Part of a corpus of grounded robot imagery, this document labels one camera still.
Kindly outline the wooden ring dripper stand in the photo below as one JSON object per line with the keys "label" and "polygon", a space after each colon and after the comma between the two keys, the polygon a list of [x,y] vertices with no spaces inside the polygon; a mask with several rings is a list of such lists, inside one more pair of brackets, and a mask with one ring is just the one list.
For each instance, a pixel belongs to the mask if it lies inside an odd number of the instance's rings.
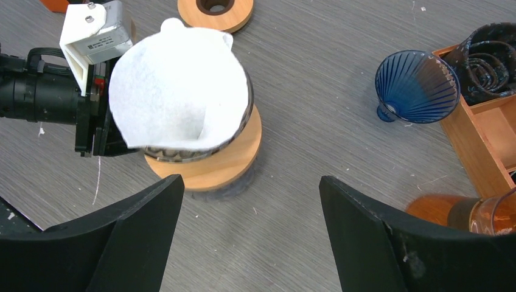
{"label": "wooden ring dripper stand", "polygon": [[145,156],[147,164],[160,177],[179,174],[186,191],[221,189],[235,182],[252,166],[262,140],[262,121],[257,106],[243,131],[226,148],[210,157],[186,163],[158,161]]}

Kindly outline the amber glass cup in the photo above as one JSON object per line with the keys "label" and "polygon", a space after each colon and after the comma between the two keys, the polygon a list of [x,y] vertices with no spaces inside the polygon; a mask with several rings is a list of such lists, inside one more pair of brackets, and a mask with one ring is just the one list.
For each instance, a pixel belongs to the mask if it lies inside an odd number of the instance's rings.
{"label": "amber glass cup", "polygon": [[508,235],[515,233],[515,189],[490,198],[428,194],[409,203],[406,212],[453,229]]}

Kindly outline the grey glass mug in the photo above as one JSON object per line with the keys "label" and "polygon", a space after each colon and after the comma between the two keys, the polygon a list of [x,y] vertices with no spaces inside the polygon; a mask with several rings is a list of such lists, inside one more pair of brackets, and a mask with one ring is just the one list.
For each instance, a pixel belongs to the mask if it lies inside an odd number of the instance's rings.
{"label": "grey glass mug", "polygon": [[207,203],[219,203],[228,201],[243,193],[254,179],[255,162],[251,164],[242,176],[237,178],[230,184],[219,189],[208,191],[185,191],[185,196],[191,197],[193,200],[204,201]]}

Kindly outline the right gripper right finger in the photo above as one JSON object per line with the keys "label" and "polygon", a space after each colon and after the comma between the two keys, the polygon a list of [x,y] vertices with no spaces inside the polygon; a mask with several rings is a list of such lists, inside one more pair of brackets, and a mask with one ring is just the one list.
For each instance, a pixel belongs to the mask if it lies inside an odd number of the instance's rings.
{"label": "right gripper right finger", "polygon": [[514,291],[515,235],[430,223],[334,176],[319,183],[343,291]]}

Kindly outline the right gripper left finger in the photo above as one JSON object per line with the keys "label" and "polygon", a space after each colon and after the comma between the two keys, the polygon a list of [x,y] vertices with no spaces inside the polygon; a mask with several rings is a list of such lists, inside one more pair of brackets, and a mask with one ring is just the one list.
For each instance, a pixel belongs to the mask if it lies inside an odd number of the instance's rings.
{"label": "right gripper left finger", "polygon": [[170,175],[47,229],[1,201],[2,291],[159,291],[184,183]]}

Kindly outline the white paper coffee filter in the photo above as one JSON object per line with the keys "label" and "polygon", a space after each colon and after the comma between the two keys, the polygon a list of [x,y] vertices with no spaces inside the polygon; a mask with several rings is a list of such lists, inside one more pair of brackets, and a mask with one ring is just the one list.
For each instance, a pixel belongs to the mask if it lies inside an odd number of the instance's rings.
{"label": "white paper coffee filter", "polygon": [[249,103],[233,42],[230,33],[169,18],[124,53],[108,93],[127,147],[194,151],[229,141]]}

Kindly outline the blue transparent dripper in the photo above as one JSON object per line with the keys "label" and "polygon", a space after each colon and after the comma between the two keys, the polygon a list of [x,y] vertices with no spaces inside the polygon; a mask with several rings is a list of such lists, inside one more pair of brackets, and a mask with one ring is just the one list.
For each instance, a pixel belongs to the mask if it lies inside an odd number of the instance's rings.
{"label": "blue transparent dripper", "polygon": [[377,116],[384,122],[433,123],[457,107],[461,87],[453,68],[421,50],[386,57],[375,74]]}

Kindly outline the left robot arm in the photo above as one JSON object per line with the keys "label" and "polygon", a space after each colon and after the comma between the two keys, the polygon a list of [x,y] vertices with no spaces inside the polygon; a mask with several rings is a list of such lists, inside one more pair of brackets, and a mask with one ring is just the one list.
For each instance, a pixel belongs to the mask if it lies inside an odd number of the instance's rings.
{"label": "left robot arm", "polygon": [[71,68],[47,63],[63,58],[61,49],[36,47],[23,59],[1,54],[1,117],[75,126],[81,156],[115,157],[133,153],[114,123],[108,83],[117,58],[90,65],[83,92]]}

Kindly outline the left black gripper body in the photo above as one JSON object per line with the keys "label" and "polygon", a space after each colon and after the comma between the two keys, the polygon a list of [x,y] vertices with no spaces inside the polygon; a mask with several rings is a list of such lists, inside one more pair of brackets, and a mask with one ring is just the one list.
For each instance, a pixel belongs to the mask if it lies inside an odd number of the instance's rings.
{"label": "left black gripper body", "polygon": [[86,95],[78,99],[75,125],[75,151],[82,157],[136,152],[127,147],[110,111],[108,85],[115,64],[108,60],[88,68]]}

